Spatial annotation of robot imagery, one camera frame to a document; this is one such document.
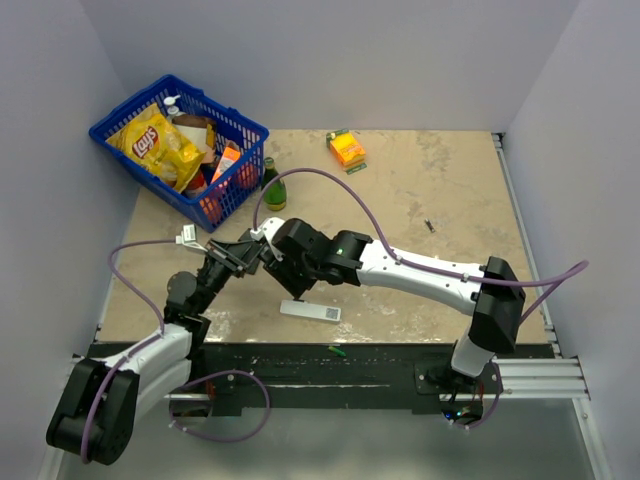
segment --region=white bottle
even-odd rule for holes
[[[176,105],[176,99],[180,98],[180,95],[176,95],[175,97],[166,97],[162,103],[167,108],[167,120],[173,120],[173,117],[177,117],[179,115],[184,115],[184,112],[180,111],[180,108]]]

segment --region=glass bottle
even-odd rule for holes
[[[267,157],[264,159],[264,177],[262,178],[262,189],[273,180],[277,175],[276,164],[273,158]],[[269,187],[267,193],[264,195],[264,203],[267,204],[269,210],[282,210],[287,204],[287,187],[285,187],[282,180],[278,180],[276,183]]]

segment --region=beige table surface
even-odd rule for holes
[[[518,278],[531,274],[491,135],[487,132],[358,131],[368,152],[368,168],[341,172],[324,143],[324,131],[275,130],[265,144],[279,171],[313,166],[339,175],[360,194],[378,218],[391,245],[457,262],[506,259]],[[300,217],[329,237],[341,229],[376,237],[360,207],[338,185],[313,174],[286,179],[283,218]],[[250,197],[214,232],[236,240],[251,224],[257,195]],[[260,218],[272,215],[264,206]],[[424,219],[431,219],[430,233]],[[127,241],[174,238],[186,217],[141,189]],[[199,229],[201,244],[211,235]],[[180,270],[195,273],[202,257],[184,247],[159,245],[123,252],[122,273],[161,308],[166,283]],[[534,298],[528,290],[527,304]],[[209,341],[265,342],[454,342],[470,317],[407,293],[379,287],[332,287],[317,283],[303,298],[342,308],[339,325],[279,313],[287,292],[260,268],[255,276],[232,278],[205,315]],[[156,328],[151,309],[115,280],[106,307],[101,341],[135,341]],[[545,343],[542,318],[522,326],[520,343]]]

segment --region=small screw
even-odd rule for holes
[[[433,228],[433,224],[429,221],[428,218],[424,219],[424,223],[427,224],[427,228],[429,228],[429,231],[431,231],[431,233],[436,233],[436,229]]]

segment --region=lay's logo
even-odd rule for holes
[[[133,143],[131,148],[138,158],[144,158],[156,143],[158,143],[158,132],[155,128],[149,126],[147,131]]]

